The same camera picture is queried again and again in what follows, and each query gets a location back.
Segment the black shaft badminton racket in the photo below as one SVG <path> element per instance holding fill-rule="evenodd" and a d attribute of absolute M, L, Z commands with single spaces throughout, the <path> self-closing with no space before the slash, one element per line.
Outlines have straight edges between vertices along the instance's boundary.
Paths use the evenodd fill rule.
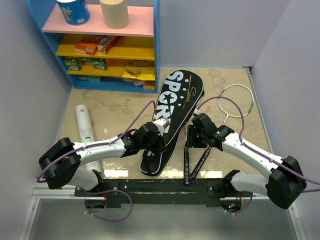
<path fill-rule="evenodd" d="M 183 177 L 184 177 L 184 184 L 190 184 L 190 161 L 189 161 L 189 150 L 188 150 L 188 124 L 185 124 L 185 143 L 184 143 L 184 165 L 183 165 Z"/>

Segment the black racket cover bag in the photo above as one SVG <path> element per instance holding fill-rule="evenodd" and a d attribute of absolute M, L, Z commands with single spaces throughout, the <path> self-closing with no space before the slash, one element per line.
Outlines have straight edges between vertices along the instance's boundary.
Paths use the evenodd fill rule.
<path fill-rule="evenodd" d="M 204 81 L 193 71 L 180 69 L 166 76 L 157 98 L 156 115 L 152 118 L 153 122 L 159 118 L 169 121 L 164 129 L 166 150 L 161 153 L 143 152 L 139 168 L 144 175 L 154 177 L 163 171 L 174 152 L 181 129 L 191 118 L 204 93 Z"/>

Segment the white shuttlecock tube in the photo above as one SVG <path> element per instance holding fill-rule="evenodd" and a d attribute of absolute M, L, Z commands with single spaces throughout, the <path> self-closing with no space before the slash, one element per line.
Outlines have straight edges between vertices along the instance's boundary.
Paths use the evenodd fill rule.
<path fill-rule="evenodd" d="M 88 107 L 84 104 L 75 107 L 78 132 L 82 143 L 91 143 L 95 141 L 94 132 L 92 128 L 91 118 Z M 100 161 L 93 161 L 85 164 L 87 170 L 96 170 L 102 173 Z"/>

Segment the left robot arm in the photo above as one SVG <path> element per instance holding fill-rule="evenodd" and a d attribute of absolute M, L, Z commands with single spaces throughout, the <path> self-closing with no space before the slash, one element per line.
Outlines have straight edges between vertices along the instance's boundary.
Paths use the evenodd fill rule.
<path fill-rule="evenodd" d="M 134 133 L 124 132 L 116 137 L 89 142 L 71 142 L 68 137 L 56 142 L 39 160 L 41 173 L 38 183 L 47 183 L 51 190 L 65 185 L 85 189 L 92 196 L 99 196 L 104 184 L 95 170 L 84 170 L 82 165 L 108 158 L 124 158 L 141 150 L 161 153 L 166 150 L 165 128 L 169 122 L 160 118 L 143 124 Z"/>

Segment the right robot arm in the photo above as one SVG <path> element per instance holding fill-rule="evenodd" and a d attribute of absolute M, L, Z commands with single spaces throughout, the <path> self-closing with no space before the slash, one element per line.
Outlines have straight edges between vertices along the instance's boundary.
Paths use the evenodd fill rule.
<path fill-rule="evenodd" d="M 222 198 L 250 192 L 267 196 L 276 206 L 288 209 L 306 189 L 302 169 L 294 157 L 269 153 L 242 139 L 230 127 L 217 127 L 205 113 L 196 115 L 191 122 L 192 135 L 201 144 L 231 154 L 258 171 L 258 174 L 229 172 L 213 187 Z"/>

